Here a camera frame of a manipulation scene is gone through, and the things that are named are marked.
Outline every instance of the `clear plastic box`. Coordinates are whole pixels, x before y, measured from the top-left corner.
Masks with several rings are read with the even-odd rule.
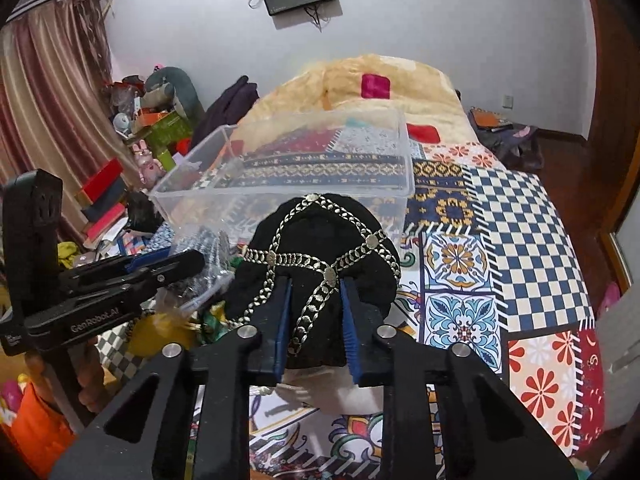
[[[178,230],[203,224],[249,242],[282,203],[309,193],[351,196],[396,246],[414,174],[404,114],[340,110],[222,126],[151,191]]]

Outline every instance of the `black gripper frame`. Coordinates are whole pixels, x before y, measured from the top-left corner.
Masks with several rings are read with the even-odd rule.
[[[168,256],[162,250],[62,271],[61,209],[62,181],[44,170],[18,176],[5,187],[2,241],[12,309],[0,322],[0,341],[7,355],[30,349],[42,354],[59,383],[56,402],[83,427],[94,415],[78,400],[81,387],[69,349],[139,316],[140,304],[158,288],[198,274],[204,257],[197,251]]]
[[[426,386],[435,384],[448,479],[575,480],[558,446],[469,346],[418,344],[384,326],[379,310],[359,301],[353,280],[340,288],[360,338],[350,367],[360,367],[367,385],[385,387],[378,478],[436,479]],[[154,357],[84,430],[50,480],[81,480],[88,470],[93,480],[182,480],[200,384],[206,389],[193,479],[249,478],[248,388],[280,380],[289,290],[285,278],[276,281],[254,313],[256,330],[241,327],[194,351]]]

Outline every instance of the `pink stuffed bunny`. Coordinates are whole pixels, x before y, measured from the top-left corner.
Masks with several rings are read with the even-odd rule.
[[[140,181],[147,189],[151,189],[166,174],[166,171],[162,164],[154,158],[144,140],[140,141],[140,145],[134,144],[132,149],[138,165]]]

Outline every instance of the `yellow blanket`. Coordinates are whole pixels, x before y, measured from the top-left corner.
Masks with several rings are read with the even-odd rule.
[[[390,98],[363,98],[363,75],[387,78]],[[287,113],[320,110],[366,110],[399,108],[410,124],[435,126],[440,143],[464,144],[477,141],[451,81],[440,70],[407,59],[369,54],[322,63],[277,87],[260,99],[240,125]],[[288,126],[243,133],[240,126],[234,139],[244,140],[244,152],[286,133]]]

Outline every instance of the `curtain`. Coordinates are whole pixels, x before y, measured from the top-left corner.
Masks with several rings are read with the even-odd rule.
[[[100,0],[48,2],[0,30],[0,181],[37,168],[60,177],[62,239],[84,239],[74,195],[108,160],[138,178],[101,95],[110,82]]]

